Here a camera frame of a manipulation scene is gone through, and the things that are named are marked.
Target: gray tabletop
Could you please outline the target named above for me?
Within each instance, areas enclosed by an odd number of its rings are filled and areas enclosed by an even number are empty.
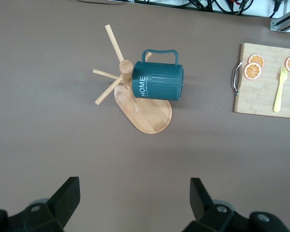
[[[184,66],[170,125],[138,131],[111,94],[119,74],[104,26],[124,58],[175,49]],[[270,19],[136,4],[0,0],[0,208],[9,215],[79,176],[65,231],[182,231],[189,182],[239,214],[267,211],[290,229],[290,119],[237,114],[231,76],[242,43],[290,48]],[[155,55],[153,62],[172,62]]]

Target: wooden peg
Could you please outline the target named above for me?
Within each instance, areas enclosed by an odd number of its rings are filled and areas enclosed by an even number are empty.
[[[114,90],[114,88],[123,80],[122,76],[119,76],[107,89],[104,91],[101,96],[96,99],[95,103],[100,105],[100,103]]]
[[[104,72],[104,71],[96,70],[96,69],[94,69],[92,72],[95,73],[95,74],[99,74],[99,75],[102,75],[102,76],[110,77],[110,78],[113,78],[113,79],[117,79],[117,78],[119,78],[119,76],[116,76],[116,75],[110,74],[110,73],[108,73],[108,72]]]
[[[124,87],[131,86],[131,78],[133,72],[133,64],[131,61],[125,59],[119,64],[121,76],[124,78]]]
[[[112,43],[112,45],[113,45],[113,47],[115,49],[115,52],[116,52],[117,57],[119,59],[119,62],[122,62],[124,60],[124,58],[123,58],[123,56],[121,54],[120,48],[119,48],[118,43],[117,43],[117,41],[115,39],[115,35],[113,34],[111,26],[110,25],[106,25],[105,29],[107,31],[108,37],[110,37],[111,43]]]
[[[148,59],[151,57],[152,53],[151,52],[147,52],[145,55],[145,61],[148,61]]]

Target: yellow fork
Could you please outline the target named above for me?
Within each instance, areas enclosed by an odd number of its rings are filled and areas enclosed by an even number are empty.
[[[282,96],[282,86],[287,80],[288,74],[287,69],[285,67],[280,68],[280,77],[279,77],[279,85],[276,94],[276,100],[274,104],[274,112],[279,112],[281,107],[281,96]]]

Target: bamboo cutting board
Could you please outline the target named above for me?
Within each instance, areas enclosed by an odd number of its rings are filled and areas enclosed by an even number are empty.
[[[261,75],[256,80],[245,78],[243,71],[248,63],[248,58],[253,54],[259,54],[264,58],[264,67]],[[234,111],[237,113],[287,117],[290,118],[290,72],[283,85],[281,110],[273,111],[278,88],[280,67],[285,65],[290,56],[290,49],[257,45],[251,43],[242,44],[240,59],[243,62],[240,67],[238,92],[235,99]]]

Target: metal handle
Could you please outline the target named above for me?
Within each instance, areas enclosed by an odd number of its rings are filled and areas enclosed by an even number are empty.
[[[242,65],[242,61],[238,62],[238,65],[234,68],[233,70],[233,89],[234,89],[234,92],[235,92],[235,95],[238,96],[239,95],[239,92],[238,92],[238,89],[237,89],[237,86],[235,85],[236,83],[236,71],[239,69],[239,67]]]
[[[166,50],[166,51],[158,51],[158,50],[153,50],[153,49],[147,49],[142,53],[142,62],[145,62],[145,56],[147,52],[151,52],[151,53],[174,53],[175,55],[175,65],[178,64],[178,53],[175,50]]]

